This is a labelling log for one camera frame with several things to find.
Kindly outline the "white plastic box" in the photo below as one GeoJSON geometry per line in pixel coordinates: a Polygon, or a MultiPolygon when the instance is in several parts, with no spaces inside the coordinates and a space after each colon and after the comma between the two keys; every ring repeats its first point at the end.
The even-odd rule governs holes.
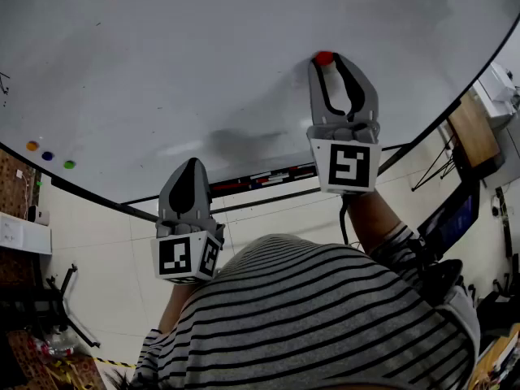
{"type": "Polygon", "coordinates": [[[520,93],[507,72],[491,62],[472,85],[474,99],[483,107],[494,131],[506,128],[520,112],[520,93]]]}

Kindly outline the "brown pegboard panel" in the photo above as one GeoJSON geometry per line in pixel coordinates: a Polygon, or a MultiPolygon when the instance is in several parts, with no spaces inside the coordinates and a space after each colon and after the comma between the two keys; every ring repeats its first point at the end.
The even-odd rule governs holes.
{"type": "Polygon", "coordinates": [[[26,219],[38,205],[41,173],[0,149],[0,212],[26,219]]]}

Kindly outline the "white cabinet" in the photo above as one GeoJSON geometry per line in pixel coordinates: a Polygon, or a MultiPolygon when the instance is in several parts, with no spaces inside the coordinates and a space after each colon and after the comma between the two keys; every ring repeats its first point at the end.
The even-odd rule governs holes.
{"type": "Polygon", "coordinates": [[[0,212],[0,247],[51,255],[51,230],[0,212]]]}

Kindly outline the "yellow black striped tape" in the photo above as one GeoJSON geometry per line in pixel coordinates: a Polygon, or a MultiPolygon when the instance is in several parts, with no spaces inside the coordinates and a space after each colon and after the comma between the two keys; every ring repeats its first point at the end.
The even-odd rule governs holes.
{"type": "Polygon", "coordinates": [[[100,357],[93,357],[93,360],[97,361],[97,362],[100,362],[100,363],[107,364],[107,365],[111,365],[111,366],[120,366],[120,367],[124,367],[124,368],[128,368],[128,369],[136,369],[137,368],[137,366],[135,364],[129,364],[129,363],[126,363],[126,362],[116,362],[116,361],[113,361],[113,360],[110,360],[110,359],[104,359],[104,358],[100,358],[100,357]]]}

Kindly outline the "small white device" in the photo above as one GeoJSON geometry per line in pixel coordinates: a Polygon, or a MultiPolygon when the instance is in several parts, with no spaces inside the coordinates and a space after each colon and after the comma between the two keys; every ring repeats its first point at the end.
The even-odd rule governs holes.
{"type": "Polygon", "coordinates": [[[48,226],[50,224],[50,212],[39,206],[31,205],[28,208],[27,220],[31,223],[48,226]]]}

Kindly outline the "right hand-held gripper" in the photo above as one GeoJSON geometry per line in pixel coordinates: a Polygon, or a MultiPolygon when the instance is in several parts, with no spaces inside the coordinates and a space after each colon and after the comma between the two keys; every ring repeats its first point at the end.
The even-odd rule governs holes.
{"type": "Polygon", "coordinates": [[[345,56],[308,66],[312,125],[307,129],[320,188],[325,193],[363,194],[374,190],[382,152],[378,135],[379,96],[363,71],[345,56]],[[347,114],[332,106],[325,75],[338,71],[351,102],[347,114]]]}

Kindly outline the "black whiteboard stand frame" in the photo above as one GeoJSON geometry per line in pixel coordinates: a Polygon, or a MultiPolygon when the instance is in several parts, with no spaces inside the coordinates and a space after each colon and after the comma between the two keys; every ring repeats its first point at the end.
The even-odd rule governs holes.
{"type": "MultiPolygon", "coordinates": [[[[393,167],[396,163],[398,163],[400,160],[402,160],[402,158],[405,155],[407,155],[412,149],[413,149],[413,147],[412,147],[411,142],[407,143],[407,144],[403,144],[403,145],[394,145],[394,146],[382,148],[383,152],[393,151],[393,154],[391,156],[389,156],[384,162],[382,162],[379,165],[378,177],[380,177],[390,167],[393,167]]],[[[222,213],[229,213],[229,212],[233,212],[236,210],[242,210],[245,208],[253,208],[255,206],[263,206],[263,205],[274,203],[274,202],[281,202],[281,201],[285,201],[285,200],[292,199],[295,197],[302,197],[302,196],[315,194],[315,193],[321,193],[321,192],[322,192],[322,190],[320,187],[310,188],[310,189],[301,190],[298,192],[286,193],[284,195],[279,195],[276,197],[269,197],[269,198],[262,199],[262,200],[249,201],[249,202],[244,202],[244,203],[234,205],[234,206],[225,206],[225,207],[221,207],[218,209],[213,209],[211,211],[211,214],[218,215],[218,214],[222,214],[222,213]]]]}

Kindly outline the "stack of books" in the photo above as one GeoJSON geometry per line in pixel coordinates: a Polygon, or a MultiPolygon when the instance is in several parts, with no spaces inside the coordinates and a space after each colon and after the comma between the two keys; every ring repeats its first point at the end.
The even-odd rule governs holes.
{"type": "Polygon", "coordinates": [[[480,384],[489,381],[489,375],[499,368],[514,350],[520,335],[520,323],[512,326],[508,336],[495,339],[479,357],[470,380],[469,390],[476,390],[480,384]]]}

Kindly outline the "grey black striped shirt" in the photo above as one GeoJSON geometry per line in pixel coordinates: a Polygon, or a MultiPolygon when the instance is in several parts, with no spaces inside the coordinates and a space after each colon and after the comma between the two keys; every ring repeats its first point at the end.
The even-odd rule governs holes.
{"type": "Polygon", "coordinates": [[[404,224],[371,254],[257,239],[190,294],[171,331],[148,334],[131,388],[462,390],[476,311],[461,284],[428,302],[415,240],[404,224]]]}

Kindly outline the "large white whiteboard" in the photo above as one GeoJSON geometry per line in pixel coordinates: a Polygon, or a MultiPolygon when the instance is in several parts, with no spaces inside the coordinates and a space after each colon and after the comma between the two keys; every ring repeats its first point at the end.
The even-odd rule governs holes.
{"type": "Polygon", "coordinates": [[[215,182],[307,163],[319,51],[364,72],[379,142],[402,145],[519,16],[520,0],[0,0],[0,145],[120,203],[191,157],[215,182]]]}

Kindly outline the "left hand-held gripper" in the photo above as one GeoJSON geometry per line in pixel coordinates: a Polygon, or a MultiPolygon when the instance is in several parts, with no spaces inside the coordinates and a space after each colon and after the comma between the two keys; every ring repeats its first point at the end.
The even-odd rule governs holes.
{"type": "Polygon", "coordinates": [[[191,158],[159,194],[156,237],[151,241],[156,278],[196,284],[215,277],[225,226],[215,220],[210,204],[206,169],[191,158]]]}

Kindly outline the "black metal stand legs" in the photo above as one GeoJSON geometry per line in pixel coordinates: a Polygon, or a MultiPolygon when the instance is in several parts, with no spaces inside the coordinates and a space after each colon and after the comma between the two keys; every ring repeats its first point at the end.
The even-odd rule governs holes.
{"type": "Polygon", "coordinates": [[[67,273],[63,278],[61,286],[58,287],[56,284],[56,278],[52,275],[50,278],[46,278],[46,284],[48,288],[44,289],[46,296],[50,302],[50,308],[56,313],[58,317],[58,326],[61,332],[71,328],[77,336],[79,336],[85,344],[90,348],[100,348],[101,344],[95,340],[91,340],[70,318],[67,308],[65,293],[68,285],[72,279],[72,276],[78,271],[77,265],[74,263],[67,269],[67,273]]]}

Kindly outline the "black computer monitor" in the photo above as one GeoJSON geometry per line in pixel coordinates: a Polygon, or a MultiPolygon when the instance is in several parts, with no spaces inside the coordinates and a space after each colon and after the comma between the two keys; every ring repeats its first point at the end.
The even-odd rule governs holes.
{"type": "Polygon", "coordinates": [[[461,182],[418,227],[427,250],[438,260],[479,217],[480,181],[461,182]]]}

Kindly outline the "person's left forearm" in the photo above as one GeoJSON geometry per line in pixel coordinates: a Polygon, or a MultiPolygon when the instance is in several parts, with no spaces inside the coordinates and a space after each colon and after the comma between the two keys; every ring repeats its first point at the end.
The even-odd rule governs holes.
{"type": "Polygon", "coordinates": [[[169,334],[172,332],[178,323],[180,314],[186,305],[186,302],[199,287],[200,284],[174,285],[170,299],[158,324],[158,330],[162,334],[169,334]]]}

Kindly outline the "brown wooden board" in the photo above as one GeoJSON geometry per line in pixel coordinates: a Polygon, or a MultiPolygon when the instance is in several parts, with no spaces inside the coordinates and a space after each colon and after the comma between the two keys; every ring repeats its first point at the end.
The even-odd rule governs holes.
{"type": "Polygon", "coordinates": [[[448,125],[471,169],[500,155],[501,149],[484,107],[471,92],[466,92],[460,98],[460,105],[448,117],[448,125]]]}

